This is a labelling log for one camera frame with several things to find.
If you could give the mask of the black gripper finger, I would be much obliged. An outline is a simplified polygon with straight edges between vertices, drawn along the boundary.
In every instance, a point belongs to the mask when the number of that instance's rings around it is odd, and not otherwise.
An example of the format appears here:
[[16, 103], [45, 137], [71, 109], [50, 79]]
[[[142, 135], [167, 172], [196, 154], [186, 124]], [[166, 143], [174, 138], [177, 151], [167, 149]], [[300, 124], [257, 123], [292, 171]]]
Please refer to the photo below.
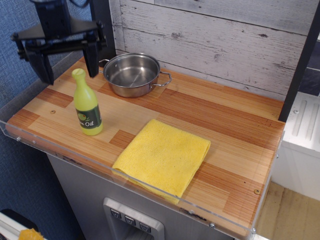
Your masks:
[[41, 42], [26, 42], [25, 54], [32, 69], [38, 75], [43, 83], [53, 85], [55, 78], [48, 58], [45, 53], [51, 45], [42, 44]]
[[83, 55], [91, 78], [99, 73], [99, 39], [94, 31], [86, 32], [82, 40]]

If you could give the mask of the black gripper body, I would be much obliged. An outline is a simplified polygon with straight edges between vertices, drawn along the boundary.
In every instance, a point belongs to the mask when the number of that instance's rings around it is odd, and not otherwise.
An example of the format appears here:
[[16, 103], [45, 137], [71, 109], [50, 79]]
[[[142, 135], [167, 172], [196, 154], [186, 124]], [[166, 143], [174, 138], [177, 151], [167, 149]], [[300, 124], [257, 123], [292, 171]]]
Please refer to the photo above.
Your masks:
[[83, 50], [82, 41], [86, 32], [94, 31], [99, 41], [99, 50], [107, 46], [101, 21], [86, 21], [71, 16], [66, 0], [33, 0], [39, 24], [20, 32], [10, 39], [17, 46], [21, 59], [27, 60], [25, 43], [50, 44], [47, 55]]

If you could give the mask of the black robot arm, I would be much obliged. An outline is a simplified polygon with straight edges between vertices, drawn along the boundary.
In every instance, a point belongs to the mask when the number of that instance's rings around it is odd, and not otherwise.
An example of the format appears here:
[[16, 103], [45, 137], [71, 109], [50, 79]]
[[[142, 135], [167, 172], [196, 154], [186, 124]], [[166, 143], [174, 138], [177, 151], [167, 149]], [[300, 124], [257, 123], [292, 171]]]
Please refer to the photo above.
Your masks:
[[40, 23], [10, 37], [19, 58], [30, 63], [42, 82], [52, 85], [55, 77], [48, 56], [82, 51], [89, 76], [95, 77], [99, 53], [107, 46], [104, 24], [72, 17], [65, 0], [34, 0], [33, 4]]

